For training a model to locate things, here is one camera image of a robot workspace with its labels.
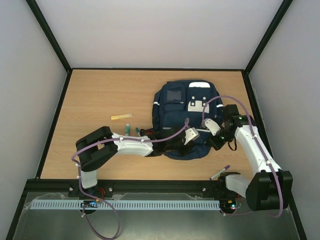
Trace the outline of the navy blue backpack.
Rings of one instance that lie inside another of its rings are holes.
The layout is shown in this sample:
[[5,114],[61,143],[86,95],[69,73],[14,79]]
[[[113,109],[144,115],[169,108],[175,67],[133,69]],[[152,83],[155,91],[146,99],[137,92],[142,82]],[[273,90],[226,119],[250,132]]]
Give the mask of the navy blue backpack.
[[188,125],[199,132],[199,137],[191,143],[188,151],[170,150],[164,153],[166,157],[186,161],[200,159],[209,154],[211,148],[206,145],[206,140],[211,133],[202,127],[202,112],[205,111],[205,119],[209,118],[219,125],[222,124],[222,99],[217,98],[206,104],[218,95],[214,84],[202,79],[168,81],[154,95],[152,125],[155,131],[168,132],[171,128],[178,131],[188,118]]

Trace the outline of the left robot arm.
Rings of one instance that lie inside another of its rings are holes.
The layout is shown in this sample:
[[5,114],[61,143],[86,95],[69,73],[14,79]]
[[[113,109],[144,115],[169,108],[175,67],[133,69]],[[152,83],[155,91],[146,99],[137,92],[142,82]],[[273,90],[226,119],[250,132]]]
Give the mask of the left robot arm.
[[143,130],[142,136],[126,136],[114,133],[103,126],[76,141],[80,182],[84,189],[98,184],[98,169],[116,155],[158,157],[175,152],[189,154],[200,134],[195,128],[183,127],[154,131]]

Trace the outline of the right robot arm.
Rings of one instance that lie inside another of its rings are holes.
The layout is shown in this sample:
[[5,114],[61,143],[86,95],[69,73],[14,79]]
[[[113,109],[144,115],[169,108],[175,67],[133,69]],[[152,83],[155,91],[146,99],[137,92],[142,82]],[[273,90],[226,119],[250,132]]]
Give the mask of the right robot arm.
[[289,205],[292,174],[282,170],[273,159],[252,116],[248,113],[239,114],[235,104],[226,105],[223,113],[223,125],[210,118],[203,120],[203,127],[211,133],[206,143],[216,151],[226,143],[239,143],[249,161],[253,177],[248,180],[239,173],[229,173],[218,183],[218,191],[224,196],[236,192],[246,199],[252,211],[282,212]]

